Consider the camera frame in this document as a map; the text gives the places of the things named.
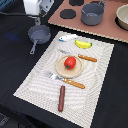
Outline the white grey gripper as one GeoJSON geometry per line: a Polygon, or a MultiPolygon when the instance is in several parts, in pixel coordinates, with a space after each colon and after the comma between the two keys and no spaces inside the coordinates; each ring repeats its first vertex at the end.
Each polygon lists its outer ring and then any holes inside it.
{"type": "Polygon", "coordinates": [[[47,14],[54,0],[23,0],[25,12],[30,15],[47,14]]]}

